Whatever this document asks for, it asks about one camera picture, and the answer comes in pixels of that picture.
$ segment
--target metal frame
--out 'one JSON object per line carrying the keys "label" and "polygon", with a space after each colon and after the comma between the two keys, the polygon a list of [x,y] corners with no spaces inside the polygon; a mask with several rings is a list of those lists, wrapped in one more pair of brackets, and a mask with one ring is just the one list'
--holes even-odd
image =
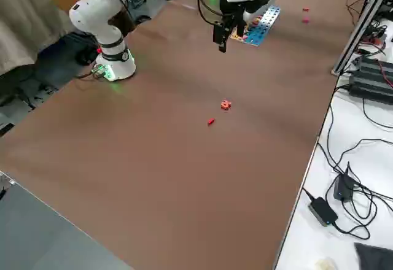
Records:
{"label": "metal frame", "polygon": [[343,71],[344,67],[352,56],[353,51],[359,43],[360,38],[363,36],[364,31],[367,29],[373,20],[375,13],[377,13],[379,7],[381,6],[382,1],[383,0],[370,0],[368,2],[363,13],[360,15],[359,21],[357,22],[351,37],[349,37],[348,43],[341,53],[336,65],[332,69],[333,75],[339,75]]}

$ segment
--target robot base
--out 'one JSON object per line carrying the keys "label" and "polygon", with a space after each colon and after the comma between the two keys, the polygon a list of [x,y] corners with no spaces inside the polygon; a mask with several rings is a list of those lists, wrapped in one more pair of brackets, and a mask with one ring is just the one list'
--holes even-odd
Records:
{"label": "robot base", "polygon": [[96,63],[105,68],[104,78],[108,81],[122,80],[131,77],[136,70],[134,58],[128,51],[129,58],[126,61],[109,61],[99,54]]}

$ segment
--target white table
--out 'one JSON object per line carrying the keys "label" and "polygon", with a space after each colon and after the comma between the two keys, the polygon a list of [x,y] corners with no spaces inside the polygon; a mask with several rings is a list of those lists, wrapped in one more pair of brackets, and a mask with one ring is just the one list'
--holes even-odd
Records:
{"label": "white table", "polygon": [[[390,41],[393,37],[393,23],[386,23],[391,24],[387,30],[386,57],[381,54],[374,57],[393,63],[393,44]],[[374,51],[372,47],[364,48],[371,52]],[[338,84],[343,85],[347,82],[347,77],[341,77]],[[349,96],[347,91],[339,90],[335,93],[332,99],[332,108],[334,124],[329,145],[336,161],[343,151],[353,147],[362,138],[380,138],[393,142],[393,129],[380,128],[368,121],[363,114],[361,99]],[[393,106],[367,101],[366,111],[378,123],[393,126]],[[319,143],[325,150],[327,131],[331,121],[332,116],[329,112],[319,138]],[[382,142],[362,144],[360,148],[344,156],[340,165],[342,169],[345,169],[348,161],[364,185],[378,193],[393,197],[393,146]],[[337,173],[333,172],[327,164],[321,149],[316,147],[305,175],[304,187],[314,197],[324,198],[325,192],[336,176]],[[333,189],[330,191],[328,200],[333,210],[338,214],[337,224],[344,230],[350,230],[357,224],[351,221],[352,219],[343,210],[341,203],[333,198],[332,191]],[[368,203],[364,196],[356,195],[357,203]],[[393,250],[393,213],[380,200],[376,200],[378,215],[368,227],[371,238],[367,241],[343,235],[333,226],[322,227],[308,209],[309,203],[307,195],[301,192],[284,239],[276,270],[317,269],[315,264],[325,258],[333,260],[339,270],[358,269],[359,260],[354,242]],[[353,212],[349,204],[347,207],[350,212]],[[358,229],[356,233],[363,236],[366,234],[363,229]]]}

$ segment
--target blue pegboard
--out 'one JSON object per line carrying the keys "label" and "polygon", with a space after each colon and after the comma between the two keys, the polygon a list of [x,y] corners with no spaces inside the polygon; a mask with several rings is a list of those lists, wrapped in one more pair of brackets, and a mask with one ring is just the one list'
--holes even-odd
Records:
{"label": "blue pegboard", "polygon": [[278,6],[270,6],[263,16],[258,16],[245,27],[243,37],[239,37],[236,34],[235,28],[231,34],[231,38],[242,43],[259,46],[280,14],[280,10]]}

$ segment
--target gray cloth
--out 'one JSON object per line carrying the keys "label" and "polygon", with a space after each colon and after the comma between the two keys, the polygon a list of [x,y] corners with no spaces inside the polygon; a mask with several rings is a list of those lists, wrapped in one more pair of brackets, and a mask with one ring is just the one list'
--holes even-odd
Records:
{"label": "gray cloth", "polygon": [[360,260],[360,270],[392,270],[393,251],[365,244],[355,244]]}
{"label": "gray cloth", "polygon": [[0,0],[0,75],[34,63],[73,26],[52,0]]}

